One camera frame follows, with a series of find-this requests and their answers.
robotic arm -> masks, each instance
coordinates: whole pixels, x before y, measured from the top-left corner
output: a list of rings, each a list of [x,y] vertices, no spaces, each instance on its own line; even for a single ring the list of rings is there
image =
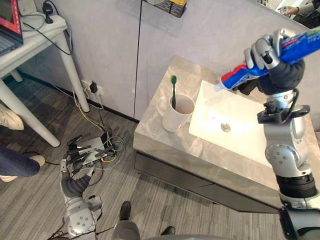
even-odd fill
[[[267,95],[265,111],[258,114],[267,141],[265,157],[272,165],[283,207],[280,221],[288,240],[320,239],[320,192],[316,188],[304,140],[305,115],[310,108],[296,105],[305,63],[287,64],[279,59],[281,41],[294,33],[285,29],[265,35],[244,51],[249,68],[266,67],[269,74],[257,79]]]
[[[77,237],[79,240],[96,240],[95,230],[99,219],[97,212],[101,211],[102,201],[99,196],[91,196],[87,202],[82,197],[94,173],[94,168],[89,169],[83,177],[74,180],[67,168],[67,161],[68,158],[61,160],[60,187],[66,209],[63,218],[67,224],[69,237]]]

toothpaste tube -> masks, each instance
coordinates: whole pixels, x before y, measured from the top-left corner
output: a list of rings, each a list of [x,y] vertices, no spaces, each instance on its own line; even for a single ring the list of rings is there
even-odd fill
[[[305,33],[288,37],[282,41],[282,54],[279,57],[283,62],[293,64],[305,56],[320,49],[320,28],[315,28]],[[221,77],[219,84],[214,89],[230,90],[236,86],[257,77],[268,74],[266,68],[260,70],[256,65],[249,69],[245,63],[236,66],[232,71]]]

green toothbrush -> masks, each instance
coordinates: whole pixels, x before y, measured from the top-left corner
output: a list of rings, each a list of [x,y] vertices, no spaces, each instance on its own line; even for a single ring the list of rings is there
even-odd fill
[[[177,77],[175,75],[172,75],[171,83],[173,84],[172,107],[173,107],[174,110],[176,110],[176,83],[177,83]]]

mirror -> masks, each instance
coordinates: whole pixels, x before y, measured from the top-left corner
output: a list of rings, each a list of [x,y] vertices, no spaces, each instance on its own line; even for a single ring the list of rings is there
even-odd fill
[[[320,26],[320,0],[256,1],[310,29]]]

shoe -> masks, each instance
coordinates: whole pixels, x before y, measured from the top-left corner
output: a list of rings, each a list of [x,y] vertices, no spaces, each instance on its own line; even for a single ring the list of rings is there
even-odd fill
[[[176,229],[174,226],[168,226],[161,234],[162,235],[173,235],[176,234]]]
[[[29,158],[35,160],[40,165],[40,167],[43,166],[46,162],[45,157],[42,155],[30,156]]]
[[[44,156],[41,156],[41,155],[30,156],[29,158],[32,160],[35,160],[40,165],[40,167],[43,164],[45,164],[45,162],[46,162],[46,159],[44,158]],[[11,182],[11,181],[15,180],[17,177],[18,176],[2,176],[2,175],[0,175],[0,179],[4,182]]]
[[[129,201],[124,201],[122,203],[119,219],[121,220],[129,220],[131,214],[131,203]]]
[[[24,123],[21,118],[10,109],[0,104],[0,125],[12,130],[23,130]]]

